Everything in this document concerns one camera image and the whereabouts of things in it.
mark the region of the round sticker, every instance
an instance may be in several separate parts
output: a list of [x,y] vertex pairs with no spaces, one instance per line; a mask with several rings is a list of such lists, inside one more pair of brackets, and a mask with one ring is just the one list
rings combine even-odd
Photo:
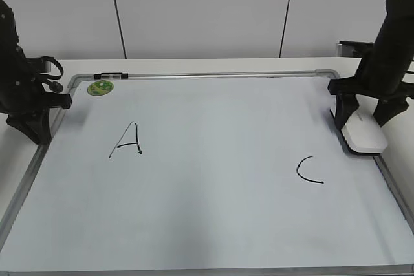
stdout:
[[114,88],[112,82],[107,80],[99,80],[88,86],[88,94],[92,96],[102,96],[111,92]]

